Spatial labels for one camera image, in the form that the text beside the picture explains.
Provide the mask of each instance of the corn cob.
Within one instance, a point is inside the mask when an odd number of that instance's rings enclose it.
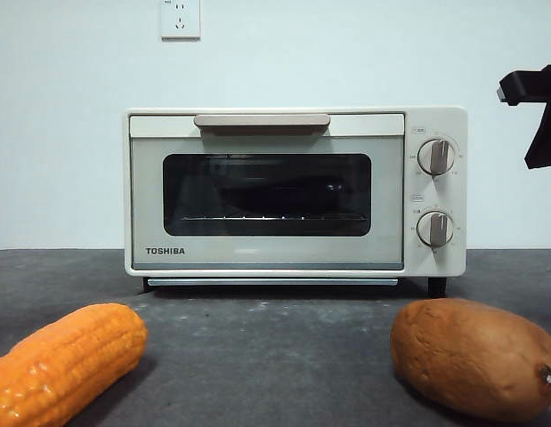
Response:
[[[61,426],[137,366],[147,329],[125,305],[95,304],[0,358],[0,427]]]

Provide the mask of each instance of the gray countertop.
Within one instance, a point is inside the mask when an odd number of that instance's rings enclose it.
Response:
[[[551,250],[474,250],[448,296],[525,316],[551,334]],[[0,251],[0,356],[96,302],[126,303],[150,331],[139,366],[68,425],[484,426],[393,375],[395,287],[190,287],[141,294],[119,250]],[[551,427],[551,407],[529,426]]]

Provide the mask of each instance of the control knob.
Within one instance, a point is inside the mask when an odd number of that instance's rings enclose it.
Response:
[[[417,222],[417,234],[430,247],[442,247],[453,237],[453,221],[443,212],[428,212]]]
[[[449,141],[438,138],[427,141],[417,153],[417,161],[425,173],[441,175],[449,171],[455,160],[455,150]]]

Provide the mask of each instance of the wall outlet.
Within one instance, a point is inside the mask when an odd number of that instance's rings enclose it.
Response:
[[[160,0],[163,39],[200,38],[200,0]]]

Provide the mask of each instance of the oven door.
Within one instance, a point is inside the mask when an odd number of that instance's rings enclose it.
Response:
[[[130,120],[134,270],[403,268],[403,115]]]

